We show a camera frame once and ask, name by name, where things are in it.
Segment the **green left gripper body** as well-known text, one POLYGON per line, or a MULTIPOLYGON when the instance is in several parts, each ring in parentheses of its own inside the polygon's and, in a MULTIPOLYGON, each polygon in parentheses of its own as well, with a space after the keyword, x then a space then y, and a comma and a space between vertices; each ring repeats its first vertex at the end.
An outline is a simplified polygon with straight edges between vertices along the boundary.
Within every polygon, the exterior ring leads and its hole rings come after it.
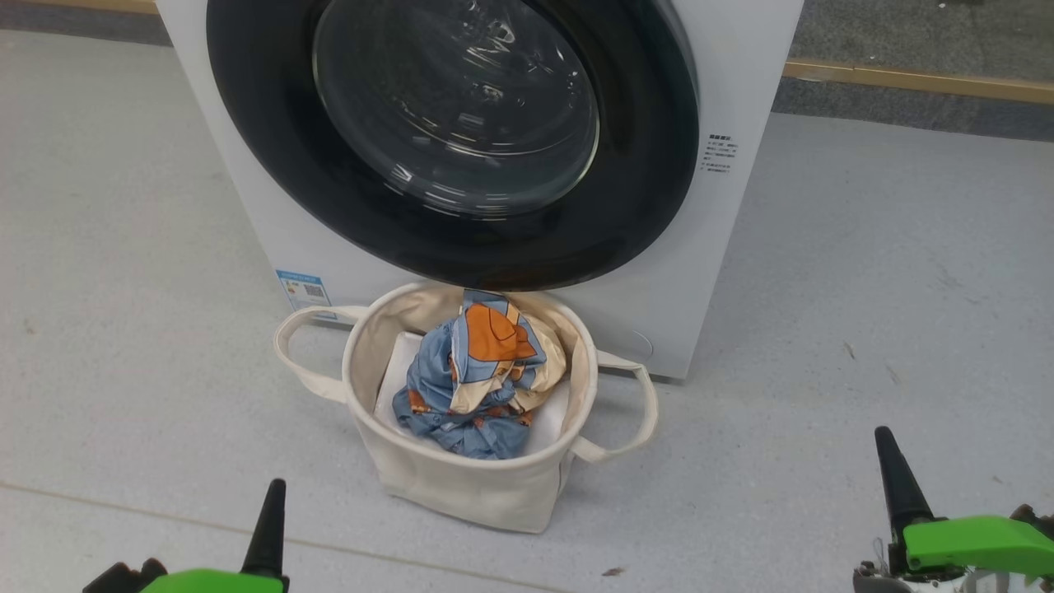
POLYGON ((261 575, 191 569, 162 575, 148 584, 143 593, 284 593, 287 579, 261 575))

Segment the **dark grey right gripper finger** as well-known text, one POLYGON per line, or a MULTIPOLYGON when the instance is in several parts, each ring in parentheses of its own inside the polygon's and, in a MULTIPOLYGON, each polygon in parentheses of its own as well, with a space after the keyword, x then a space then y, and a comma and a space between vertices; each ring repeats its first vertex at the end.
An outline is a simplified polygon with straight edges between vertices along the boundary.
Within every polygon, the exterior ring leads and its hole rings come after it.
POLYGON ((921 491, 907 458, 889 427, 874 429, 879 468, 884 488, 886 515, 889 515, 889 570, 895 575, 910 573, 907 543, 904 530, 907 526, 936 521, 921 491))

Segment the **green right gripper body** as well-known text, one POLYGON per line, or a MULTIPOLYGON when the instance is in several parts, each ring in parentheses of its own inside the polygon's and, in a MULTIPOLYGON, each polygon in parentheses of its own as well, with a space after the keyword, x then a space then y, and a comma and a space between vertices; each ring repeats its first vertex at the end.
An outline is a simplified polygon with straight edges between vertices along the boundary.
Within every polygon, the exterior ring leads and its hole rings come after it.
POLYGON ((1053 573, 1053 543, 1032 523, 1001 516, 909 525, 907 566, 915 572, 975 567, 1021 575, 1053 573))

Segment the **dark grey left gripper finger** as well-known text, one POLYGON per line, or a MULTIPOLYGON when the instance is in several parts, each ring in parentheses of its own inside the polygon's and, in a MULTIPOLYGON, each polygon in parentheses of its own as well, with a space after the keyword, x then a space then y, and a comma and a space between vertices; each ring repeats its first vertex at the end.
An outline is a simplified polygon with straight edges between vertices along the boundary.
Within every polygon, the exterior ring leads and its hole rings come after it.
POLYGON ((285 506, 287 482, 268 485, 264 503, 242 560, 240 573, 252 577, 285 577, 285 506))

